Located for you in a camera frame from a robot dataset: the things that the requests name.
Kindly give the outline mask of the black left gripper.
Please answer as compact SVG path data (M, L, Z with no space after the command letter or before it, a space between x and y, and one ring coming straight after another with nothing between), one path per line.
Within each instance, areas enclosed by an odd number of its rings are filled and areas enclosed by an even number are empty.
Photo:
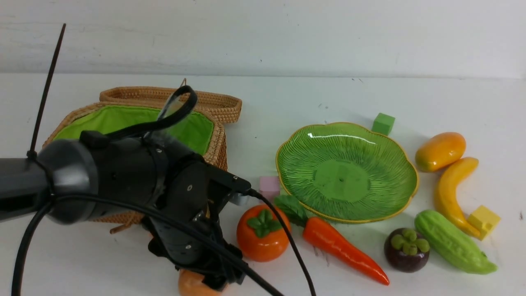
M221 211L208 201L208 164L197 155L171 161L164 180L164 193L158 197L154 208L242 259L242 251L227 243L222 236ZM190 235L152 217L144 218L143 225L154 235L148 246L150 252L169 259L177 270L202 274L205 284L241 284L244 281L245 273L240 268Z

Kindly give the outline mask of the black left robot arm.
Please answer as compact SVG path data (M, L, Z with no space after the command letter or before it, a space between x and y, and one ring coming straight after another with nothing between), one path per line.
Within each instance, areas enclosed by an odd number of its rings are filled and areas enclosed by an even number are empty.
M83 131L79 140L55 140L35 157L1 159L1 221L39 212L71 225L124 213L124 203L147 208L155 213L140 221L153 236L148 250L177 270L204 275L205 284L219 291L241 284L245 273L160 217L186 225L242 264L242 252L224 240L218 216L250 187L177 140L111 140Z

